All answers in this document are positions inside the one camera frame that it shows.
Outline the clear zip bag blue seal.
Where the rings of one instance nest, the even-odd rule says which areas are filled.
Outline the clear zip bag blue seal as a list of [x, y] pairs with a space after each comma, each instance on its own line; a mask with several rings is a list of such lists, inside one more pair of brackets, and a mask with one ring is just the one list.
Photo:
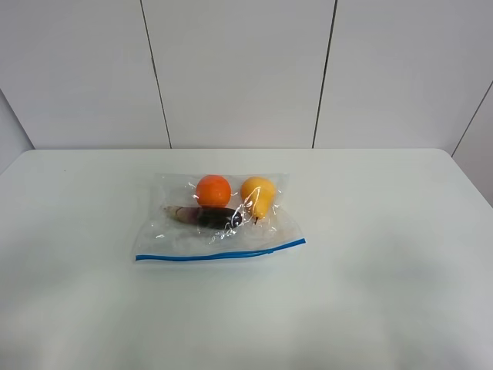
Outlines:
[[[225, 208], [238, 210], [240, 226], [214, 230], [182, 224], [167, 216], [164, 207], [201, 207], [196, 201], [196, 185], [206, 175], [224, 177], [231, 187], [230, 202]], [[255, 224], [240, 196], [243, 182], [250, 177], [264, 177], [277, 189], [267, 215]], [[151, 187], [149, 216], [136, 237], [137, 261], [192, 262], [259, 257], [304, 244], [296, 221], [281, 207], [289, 176], [286, 173], [257, 175], [172, 174], [156, 175]]]

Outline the yellow pear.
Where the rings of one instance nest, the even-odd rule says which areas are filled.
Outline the yellow pear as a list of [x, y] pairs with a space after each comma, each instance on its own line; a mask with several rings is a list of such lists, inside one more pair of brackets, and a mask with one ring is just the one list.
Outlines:
[[277, 189], [274, 183], [264, 177], [250, 177], [240, 188], [243, 205], [255, 224], [265, 218], [276, 195]]

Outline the orange fruit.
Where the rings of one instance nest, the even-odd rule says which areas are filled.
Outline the orange fruit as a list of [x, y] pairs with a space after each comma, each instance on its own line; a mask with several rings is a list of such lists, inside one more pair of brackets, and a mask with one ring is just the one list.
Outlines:
[[226, 207], [230, 198], [230, 184], [222, 176], [206, 175], [196, 185], [196, 201], [201, 207]]

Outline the dark purple eggplant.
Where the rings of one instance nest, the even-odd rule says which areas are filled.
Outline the dark purple eggplant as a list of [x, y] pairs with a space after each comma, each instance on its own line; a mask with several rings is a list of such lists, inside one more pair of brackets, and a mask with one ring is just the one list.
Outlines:
[[240, 226], [242, 214], [225, 207], [164, 207], [163, 212], [182, 224], [214, 230], [229, 230]]

